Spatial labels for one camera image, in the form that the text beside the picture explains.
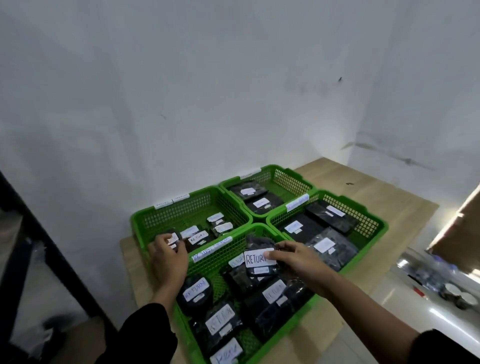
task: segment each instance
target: small white sticker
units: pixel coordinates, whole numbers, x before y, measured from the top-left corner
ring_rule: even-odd
[[[205,277],[202,277],[193,286],[187,288],[183,292],[183,297],[185,298],[185,301],[189,302],[193,298],[195,298],[195,296],[205,291],[208,287],[210,287],[210,285],[208,284]]]
[[[206,230],[203,230],[201,232],[196,233],[194,236],[191,238],[188,238],[188,241],[190,244],[195,245],[197,244],[200,240],[206,238],[208,236],[208,232]]]
[[[276,260],[270,260],[264,257],[264,252],[272,250],[274,250],[274,248],[247,250],[246,252],[243,252],[245,255],[245,266],[247,268],[254,268],[276,265]]]
[[[230,260],[230,261],[228,262],[228,264],[229,264],[232,268],[235,268],[235,267],[241,266],[244,261],[245,261],[244,255],[243,255],[243,253],[241,253],[240,255],[237,255],[235,258],[233,258],[232,260]]]
[[[290,212],[291,210],[293,210],[294,208],[300,206],[301,204],[304,204],[305,202],[307,202],[309,200],[309,196],[308,194],[303,194],[302,196],[300,196],[299,198],[289,202],[287,204],[287,212]]]
[[[279,306],[282,305],[282,303],[284,303],[286,300],[288,300],[288,298],[286,296],[282,296],[280,297],[277,301],[276,301],[276,304],[278,304]]]
[[[223,329],[221,329],[218,333],[220,334],[221,337],[224,337],[226,334],[228,334],[232,330],[232,324],[228,323],[225,325]]]
[[[233,364],[236,360],[235,358],[242,353],[243,349],[241,348],[239,342],[236,338],[233,338],[210,357],[210,362],[212,364]]]
[[[324,238],[320,240],[317,244],[313,247],[318,250],[320,253],[325,253],[328,249],[333,247],[335,243],[328,238]]]
[[[269,271],[270,269],[268,267],[257,267],[253,269],[253,274],[265,274]]]
[[[179,202],[181,200],[186,200],[187,198],[190,197],[190,194],[183,194],[182,196],[178,196],[178,197],[175,197],[173,198],[173,202]]]
[[[262,171],[261,168],[257,168],[257,169],[255,169],[255,170],[253,170],[253,171],[251,171],[247,174],[241,175],[240,179],[244,180],[245,178],[249,178],[249,177],[253,176],[254,174],[257,174],[258,172],[261,172],[261,171]]]
[[[158,210],[159,208],[163,208],[163,207],[166,207],[166,206],[170,206],[173,204],[173,200],[167,200],[167,201],[162,201],[162,202],[158,202],[154,205],[155,209]]]
[[[260,200],[258,201],[255,201],[253,204],[255,205],[255,207],[262,207],[263,205],[266,205],[268,204],[270,201],[268,201],[265,197],[264,198],[261,198]]]
[[[292,222],[291,224],[288,224],[286,227],[285,227],[285,230],[288,231],[288,232],[294,232],[298,229],[300,229],[301,227],[303,226],[303,224],[301,224],[300,222],[298,221],[294,221]]]
[[[235,312],[233,312],[229,304],[226,304],[215,315],[206,320],[205,325],[210,334],[215,335],[233,317],[235,317]]]
[[[192,235],[198,232],[198,227],[196,225],[190,226],[188,229],[185,229],[180,233],[183,239],[190,238]]]
[[[169,245],[177,242],[178,240],[179,240],[179,237],[175,232],[172,234],[172,237],[170,239],[167,239]]]
[[[245,195],[245,194],[254,194],[255,193],[255,189],[254,188],[244,188],[243,190],[240,191],[241,194]]]
[[[204,297],[205,297],[205,293],[200,293],[198,296],[196,296],[196,297],[193,299],[193,301],[194,301],[195,303],[197,303],[198,301],[200,301],[200,300],[201,300],[202,298],[204,298]]]
[[[283,294],[283,290],[285,289],[285,287],[285,283],[281,279],[279,279],[270,287],[268,287],[265,291],[263,291],[262,294],[264,295],[268,303],[272,304],[280,298],[280,296]]]
[[[212,246],[209,246],[208,248],[205,248],[201,252],[195,254],[192,257],[193,262],[197,263],[197,262],[201,261],[206,256],[209,256],[210,254],[213,254],[218,249],[220,249],[222,246],[227,245],[228,243],[231,243],[232,241],[233,241],[233,238],[231,236],[227,236],[225,239],[220,240],[219,242],[213,244]]]
[[[221,212],[216,213],[215,215],[207,217],[208,222],[214,222],[217,221],[219,218],[222,218],[223,214]]]
[[[218,225],[215,227],[215,230],[220,233],[230,229],[233,229],[233,224],[231,222],[226,222],[225,224]]]
[[[327,210],[330,210],[330,211],[336,213],[336,214],[339,215],[340,217],[342,217],[342,216],[345,215],[345,212],[340,211],[338,208],[335,208],[335,207],[333,207],[332,205],[328,205],[328,206],[327,206]]]

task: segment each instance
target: white label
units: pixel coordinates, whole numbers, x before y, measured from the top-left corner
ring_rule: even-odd
[[[215,315],[206,320],[205,325],[210,334],[215,335],[233,317],[235,317],[235,312],[229,304],[226,304]]]
[[[338,208],[335,208],[335,207],[333,207],[332,205],[328,205],[328,206],[327,206],[327,210],[330,210],[330,211],[336,213],[336,214],[339,215],[340,217],[342,217],[342,216],[345,215],[345,212],[340,211]]]
[[[254,194],[255,189],[254,188],[244,188],[243,190],[240,191],[241,194]]]
[[[196,233],[194,236],[192,236],[191,238],[188,239],[188,241],[190,242],[190,244],[192,245],[195,245],[196,243],[198,243],[200,240],[202,240],[203,238],[206,238],[208,236],[208,232],[206,232],[205,230],[199,232],[199,233]]]
[[[258,172],[261,172],[261,171],[262,171],[261,168],[257,168],[257,169],[253,170],[253,171],[250,172],[250,173],[247,173],[247,174],[244,174],[244,175],[240,176],[240,179],[241,179],[241,180],[244,180],[245,178],[249,178],[249,177],[253,176],[254,174],[256,174],[256,173],[258,173]]]
[[[255,205],[255,207],[262,207],[263,205],[266,205],[268,204],[270,201],[268,201],[265,197],[264,198],[261,198],[260,200],[258,201],[255,201],[253,204]]]
[[[289,202],[287,204],[287,212],[290,212],[294,208],[300,206],[301,204],[304,204],[305,202],[307,202],[309,200],[309,198],[310,197],[308,196],[308,194],[303,194],[299,198],[293,200],[292,202]]]
[[[277,301],[276,301],[276,304],[278,304],[279,306],[282,305],[282,303],[284,303],[286,300],[288,300],[288,298],[286,296],[282,296],[280,297]]]
[[[215,215],[207,217],[208,222],[214,222],[217,221],[219,218],[222,218],[223,214],[221,212],[216,213]]]
[[[232,268],[235,268],[235,267],[241,266],[244,261],[245,261],[244,255],[243,253],[241,253],[240,255],[237,255],[235,258],[230,260],[228,264],[230,264]]]
[[[246,252],[243,252],[245,255],[245,266],[247,268],[274,266],[276,260],[270,260],[264,257],[264,252],[272,250],[274,250],[274,248],[247,250]]]
[[[183,194],[182,196],[175,197],[172,200],[173,200],[173,203],[175,203],[175,202],[179,202],[181,200],[186,200],[189,197],[190,197],[190,194]]]
[[[196,296],[196,297],[193,299],[193,301],[194,301],[195,303],[197,303],[198,301],[200,301],[200,300],[201,300],[202,298],[204,298],[204,297],[205,297],[205,293],[200,293],[198,296]]]
[[[291,224],[287,225],[285,227],[285,230],[288,231],[288,232],[294,232],[294,231],[300,229],[302,226],[303,226],[303,224],[301,224],[301,223],[299,223],[298,221],[295,220]]]
[[[273,303],[280,298],[285,287],[285,283],[281,279],[279,279],[262,293],[268,303]]]
[[[162,208],[162,207],[165,207],[165,206],[169,206],[169,205],[172,205],[173,204],[173,200],[167,200],[167,201],[163,201],[163,202],[158,202],[154,205],[155,209],[158,210],[159,208]]]
[[[221,337],[224,337],[226,334],[228,334],[232,330],[232,324],[228,323],[225,325],[223,329],[221,329],[218,333],[220,334]]]
[[[313,247],[318,250],[320,253],[325,253],[328,249],[333,247],[335,243],[328,238],[324,238],[320,240],[317,244]]]
[[[232,364],[237,356],[242,353],[243,349],[241,348],[239,342],[236,338],[233,338],[210,357],[210,362],[212,364]]]
[[[230,229],[233,229],[233,224],[231,222],[226,222],[225,224],[218,225],[215,227],[215,230],[217,232],[224,232]]]
[[[216,244],[213,244],[212,246],[209,246],[208,248],[206,248],[205,250],[202,250],[201,252],[195,254],[193,257],[192,257],[192,260],[194,263],[197,263],[199,262],[200,260],[202,260],[203,258],[205,258],[206,256],[209,256],[210,254],[216,252],[218,249],[220,249],[222,246],[224,245],[227,245],[228,243],[232,242],[233,241],[233,238],[231,236],[228,236],[226,237],[225,239],[223,240],[220,240],[218,243]]]
[[[177,236],[177,233],[174,232],[174,233],[172,234],[172,237],[171,237],[170,239],[168,239],[168,244],[169,244],[169,245],[170,245],[170,244],[173,244],[173,243],[177,242],[178,240],[179,240],[179,237]]]
[[[189,302],[193,298],[195,298],[195,296],[205,291],[208,287],[210,287],[210,285],[208,284],[205,277],[202,277],[193,286],[187,288],[183,292],[183,297],[185,297],[185,301]]]
[[[270,269],[268,267],[257,267],[253,269],[253,274],[265,274],[269,271]]]
[[[190,226],[188,229],[185,229],[180,233],[182,238],[190,238],[193,234],[198,232],[198,227],[196,225]]]

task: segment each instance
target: black sleeve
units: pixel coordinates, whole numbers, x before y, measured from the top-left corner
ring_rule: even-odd
[[[413,341],[408,364],[443,363],[446,358],[455,363],[480,363],[480,359],[467,349],[457,344],[440,331],[431,330],[422,332]]]
[[[177,344],[165,308],[149,303],[127,318],[96,364],[170,363]]]

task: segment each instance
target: white round lid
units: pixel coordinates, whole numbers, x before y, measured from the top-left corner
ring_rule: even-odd
[[[466,303],[472,306],[475,306],[478,303],[477,299],[468,292],[462,292],[461,296]]]
[[[462,291],[455,285],[451,283],[445,284],[445,289],[454,296],[460,296]]]

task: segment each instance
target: person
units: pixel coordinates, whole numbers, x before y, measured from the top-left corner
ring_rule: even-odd
[[[173,251],[167,242],[170,237],[170,234],[159,235],[148,246],[160,288],[149,304],[127,318],[97,364],[119,360],[169,363],[173,357],[178,341],[171,332],[170,321],[176,296],[187,275],[188,254],[182,241],[177,242],[178,251]],[[419,333],[396,318],[323,263],[311,248],[290,241],[278,245],[280,250],[265,252],[265,258],[286,263],[312,291],[330,301],[378,363],[442,361],[446,353],[455,362],[480,363],[476,356],[440,331]]]

